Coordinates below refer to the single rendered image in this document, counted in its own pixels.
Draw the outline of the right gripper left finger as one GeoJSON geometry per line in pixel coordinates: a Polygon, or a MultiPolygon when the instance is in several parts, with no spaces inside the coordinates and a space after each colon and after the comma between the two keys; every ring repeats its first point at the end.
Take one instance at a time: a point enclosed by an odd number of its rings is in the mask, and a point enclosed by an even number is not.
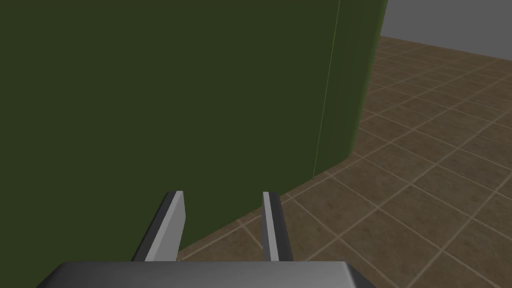
{"type": "Polygon", "coordinates": [[[167,192],[131,260],[133,262],[176,261],[185,221],[184,192],[167,192]]]}

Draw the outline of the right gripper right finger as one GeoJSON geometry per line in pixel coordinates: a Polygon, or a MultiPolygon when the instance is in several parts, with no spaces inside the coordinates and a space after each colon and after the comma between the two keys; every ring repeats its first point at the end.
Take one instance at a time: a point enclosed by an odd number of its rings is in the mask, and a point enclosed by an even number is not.
{"type": "Polygon", "coordinates": [[[261,227],[264,260],[293,262],[284,212],[280,196],[276,192],[262,192],[261,227]]]}

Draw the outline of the dark green door leaf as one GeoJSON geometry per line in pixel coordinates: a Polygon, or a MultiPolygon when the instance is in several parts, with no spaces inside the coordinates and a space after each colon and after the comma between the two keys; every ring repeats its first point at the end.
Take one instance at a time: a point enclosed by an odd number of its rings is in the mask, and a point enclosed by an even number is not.
{"type": "Polygon", "coordinates": [[[0,288],[180,247],[353,151],[389,0],[0,0],[0,288]]]}

